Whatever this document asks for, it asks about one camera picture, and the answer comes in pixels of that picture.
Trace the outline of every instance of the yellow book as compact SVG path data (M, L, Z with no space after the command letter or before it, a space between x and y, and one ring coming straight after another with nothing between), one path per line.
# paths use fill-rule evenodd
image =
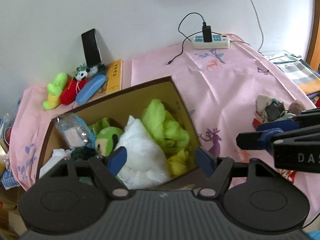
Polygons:
M114 61L108 66L106 95L121 90L122 60Z

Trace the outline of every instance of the green plush frog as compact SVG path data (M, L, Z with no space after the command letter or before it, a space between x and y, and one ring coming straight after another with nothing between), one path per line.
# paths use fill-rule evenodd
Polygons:
M95 149L97 154L105 157L109 156L122 134L123 131L117 127L110 126L102 129L96 138Z
M59 104L59 97L62 91L65 89L68 83L68 75L66 73L60 73L56 76L54 81L47 86L48 100L43 102L45 110L51 110L56 108Z

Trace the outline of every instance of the wooden door frame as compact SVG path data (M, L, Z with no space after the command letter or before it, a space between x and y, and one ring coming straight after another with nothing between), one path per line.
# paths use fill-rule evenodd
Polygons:
M314 69L318 70L318 62L316 61L315 49L320 51L320 0L315 0L313 27L310 38L309 50L306 62Z

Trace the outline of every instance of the purple deer print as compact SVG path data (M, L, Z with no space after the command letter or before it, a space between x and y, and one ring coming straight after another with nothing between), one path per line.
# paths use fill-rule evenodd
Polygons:
M219 156L220 155L220 143L219 143L219 141L221 141L222 139L217 134L218 132L220 132L220 130L218 130L218 128L215 128L212 131L207 129L207 131L205 133L205 135L207 136L207 139L202 137L202 133L198 134L198 137L201 138L202 140L204 140L205 142L209 142L210 141L210 142L213 143L213 146L208 151L213 156Z

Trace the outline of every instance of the plush keychain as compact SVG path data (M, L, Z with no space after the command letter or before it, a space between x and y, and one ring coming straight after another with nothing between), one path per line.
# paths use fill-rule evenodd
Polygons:
M67 87L60 95L60 103L62 105L69 105L75 101L77 94L86 84L86 77L89 75L90 68L85 65L81 65L76 69L76 75L74 78L68 81Z
M107 127L102 129L96 138L96 152L99 155L109 156L118 144L123 131L117 127Z

